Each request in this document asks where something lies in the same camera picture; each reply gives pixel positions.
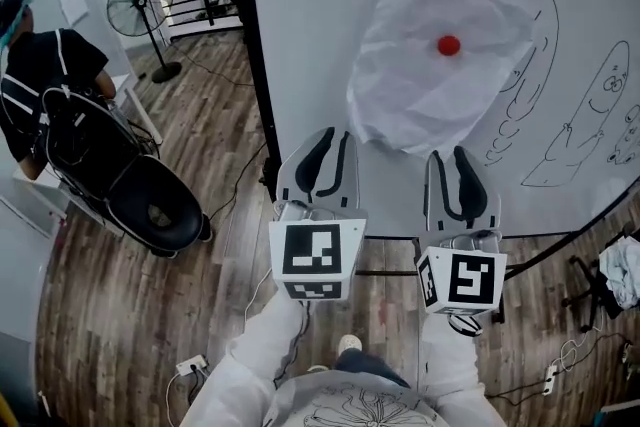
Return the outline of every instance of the wooden floor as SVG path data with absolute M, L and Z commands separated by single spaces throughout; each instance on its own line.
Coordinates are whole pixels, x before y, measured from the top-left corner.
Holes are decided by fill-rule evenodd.
M 177 46 L 236 82 L 251 82 L 238 32 L 183 39 Z M 143 80 L 137 91 L 165 137 L 163 161 L 213 212 L 231 197 L 241 168 L 264 142 L 253 88 L 210 75 L 175 49 L 165 56 L 183 63 L 182 74 L 161 86 Z M 149 57 L 136 66 L 150 72 L 156 61 Z M 215 365 L 225 343 L 241 333 L 244 309 L 269 268 L 267 227 L 273 210 L 258 183 L 266 156 L 263 150 L 248 168 L 235 208 L 215 219 L 215 242 L 192 246 L 175 260 L 158 259 L 131 239 L 117 239 L 78 211 L 71 213 L 47 273 L 36 361 L 39 389 L 69 425 L 168 425 L 165 390 L 175 364 L 202 353 Z M 562 343 L 581 339 L 578 328 L 588 302 L 575 311 L 560 306 L 567 293 L 585 287 L 567 260 L 574 253 L 595 258 L 627 221 L 640 226 L 640 195 L 576 243 L 506 283 L 507 322 L 487 323 L 478 340 L 480 376 L 488 394 L 541 380 Z M 556 239 L 507 241 L 503 249 L 516 263 Z M 412 251 L 407 242 L 366 241 L 359 266 L 410 269 Z M 267 280 L 250 315 L 274 290 Z M 420 388 L 419 301 L 415 278 L 356 277 L 348 303 L 318 308 L 295 371 L 331 364 L 340 336 L 353 332 Z M 640 343 L 640 315 L 605 319 L 601 335 L 614 332 Z M 595 339 L 592 332 L 579 349 L 580 358 Z M 590 424 L 600 406 L 624 397 L 620 346 L 617 336 L 603 339 L 583 363 L 558 378 L 549 397 L 538 395 L 516 407 L 500 398 L 492 403 L 512 427 Z M 191 384 L 190 378 L 180 378 L 171 389 L 176 425 L 187 409 Z M 541 389 L 530 387 L 508 397 L 517 402 Z

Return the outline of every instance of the railing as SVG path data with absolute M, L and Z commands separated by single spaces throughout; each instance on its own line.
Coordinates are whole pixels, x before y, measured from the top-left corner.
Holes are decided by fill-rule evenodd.
M 196 22 L 209 22 L 209 26 L 215 24 L 214 20 L 238 16 L 238 9 L 229 0 L 222 4 L 223 0 L 161 0 L 167 14 L 169 27 L 177 27 Z

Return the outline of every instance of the printed shirt graphic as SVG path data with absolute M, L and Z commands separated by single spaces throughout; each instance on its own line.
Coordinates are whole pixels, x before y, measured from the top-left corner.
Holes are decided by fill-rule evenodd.
M 352 374 L 346 379 L 343 372 L 326 374 L 341 374 L 343 379 L 340 381 L 356 382 L 336 382 L 315 390 L 296 386 L 291 410 L 270 411 L 263 426 L 447 427 L 446 422 L 412 390 L 368 374 Z M 362 377 L 369 382 L 358 382 Z M 381 382 L 389 384 L 381 387 Z

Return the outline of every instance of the black t-shirt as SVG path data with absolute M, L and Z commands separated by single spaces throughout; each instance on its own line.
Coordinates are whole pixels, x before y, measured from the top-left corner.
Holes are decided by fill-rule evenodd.
M 95 85 L 95 78 L 108 62 L 107 57 L 74 30 L 62 30 L 60 39 L 68 75 L 75 81 Z M 56 77 L 63 75 L 56 33 L 25 33 L 20 36 L 9 50 L 6 74 L 38 93 L 44 91 Z M 34 140 L 27 134 L 33 131 L 32 123 L 30 116 L 11 102 L 5 100 L 4 108 L 0 104 L 0 127 L 13 158 L 18 162 L 31 154 Z

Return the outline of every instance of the power strip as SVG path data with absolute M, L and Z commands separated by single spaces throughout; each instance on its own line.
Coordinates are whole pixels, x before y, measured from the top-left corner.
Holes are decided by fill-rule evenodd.
M 558 367 L 556 365 L 551 365 L 547 368 L 547 377 L 544 380 L 544 391 L 543 395 L 550 395 L 553 391 L 553 385 L 556 382 L 556 372 L 558 371 Z
M 176 369 L 180 375 L 185 376 L 193 373 L 193 370 L 191 370 L 192 366 L 195 366 L 196 369 L 199 368 L 200 370 L 204 370 L 208 365 L 209 364 L 207 363 L 207 360 L 204 359 L 204 356 L 202 354 L 198 354 L 191 359 L 178 363 L 176 365 Z

